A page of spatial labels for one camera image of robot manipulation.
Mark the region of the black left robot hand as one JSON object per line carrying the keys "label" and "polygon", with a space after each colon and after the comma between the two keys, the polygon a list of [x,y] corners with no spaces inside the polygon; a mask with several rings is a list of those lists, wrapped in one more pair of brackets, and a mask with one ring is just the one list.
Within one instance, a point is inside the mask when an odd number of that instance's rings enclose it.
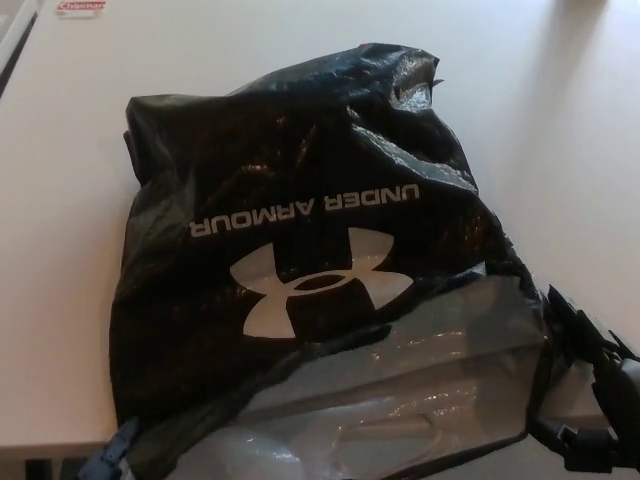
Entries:
{"label": "black left robot hand", "polygon": [[76,478],[82,480],[119,479],[122,474],[120,463],[134,443],[139,428],[138,418],[132,418],[122,424],[111,439],[89,457]]}

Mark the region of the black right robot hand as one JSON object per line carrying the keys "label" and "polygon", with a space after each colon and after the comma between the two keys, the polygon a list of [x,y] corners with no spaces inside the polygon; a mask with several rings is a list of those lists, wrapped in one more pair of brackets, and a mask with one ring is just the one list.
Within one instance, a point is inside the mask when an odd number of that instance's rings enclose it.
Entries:
{"label": "black right robot hand", "polygon": [[[610,474],[639,469],[639,356],[613,331],[606,338],[584,310],[554,286],[544,298],[551,345],[541,357],[527,410],[527,431],[564,460],[570,472]],[[609,427],[573,429],[540,414],[560,369],[581,361],[592,367],[591,390]]]}

